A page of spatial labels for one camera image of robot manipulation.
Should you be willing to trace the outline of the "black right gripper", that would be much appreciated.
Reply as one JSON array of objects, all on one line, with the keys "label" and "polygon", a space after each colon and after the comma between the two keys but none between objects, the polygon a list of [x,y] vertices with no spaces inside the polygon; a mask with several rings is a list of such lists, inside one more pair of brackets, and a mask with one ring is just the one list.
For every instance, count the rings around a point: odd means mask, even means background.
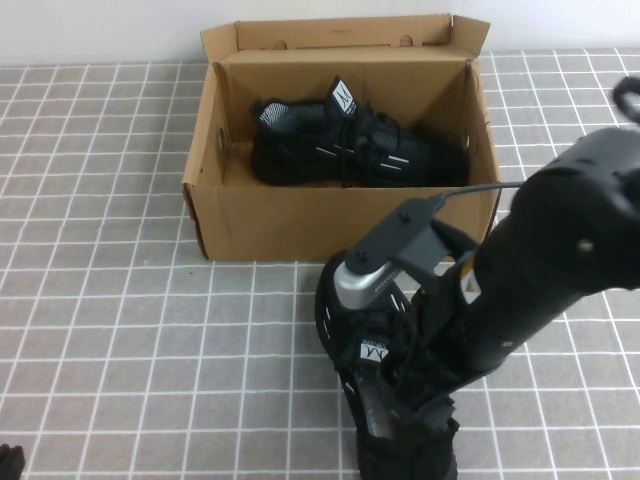
[{"label": "black right gripper", "polygon": [[387,372],[391,408],[426,435],[456,431],[447,394],[485,376],[581,297],[593,292],[595,241],[585,233],[496,229],[476,243],[438,229],[455,264],[417,296],[417,368]]}]

